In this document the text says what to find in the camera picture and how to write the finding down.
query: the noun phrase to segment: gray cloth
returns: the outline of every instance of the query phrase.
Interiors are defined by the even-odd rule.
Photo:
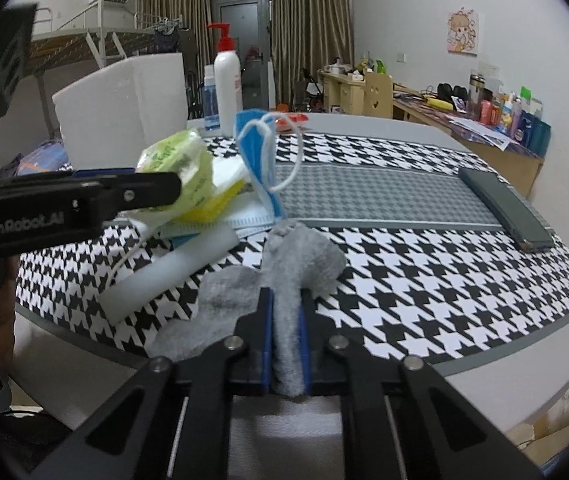
[[[254,312],[260,287],[274,291],[274,384],[282,395],[304,393],[299,356],[300,290],[314,297],[331,292],[346,267],[344,254],[321,233],[285,220],[270,232],[261,270],[232,266],[206,274],[200,283],[198,312],[190,321],[167,323],[148,348],[151,356],[181,361],[231,335],[241,316]]]

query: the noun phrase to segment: glass door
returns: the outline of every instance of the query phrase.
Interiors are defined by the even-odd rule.
[[[245,108],[268,110],[268,62],[271,59],[271,0],[213,0],[213,19],[231,23],[242,69],[242,102]],[[216,31],[215,44],[219,38]]]

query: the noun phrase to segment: smartphone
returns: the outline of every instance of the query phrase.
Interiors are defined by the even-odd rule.
[[[458,176],[487,205],[522,251],[536,253],[553,247],[549,231],[495,173],[459,168]]]

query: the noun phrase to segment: curtain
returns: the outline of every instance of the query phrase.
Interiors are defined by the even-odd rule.
[[[176,19],[182,14],[184,27],[196,34],[199,52],[198,81],[204,78],[204,65],[212,63],[211,0],[137,0],[138,22],[151,25],[157,17]]]
[[[334,57],[353,64],[349,0],[273,0],[272,22],[278,102],[291,103],[301,69],[315,76]]]

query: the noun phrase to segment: cartoon girl picture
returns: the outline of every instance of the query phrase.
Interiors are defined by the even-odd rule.
[[[447,36],[447,50],[463,54],[477,54],[477,12],[465,10],[462,7],[458,12],[449,16],[449,33]]]

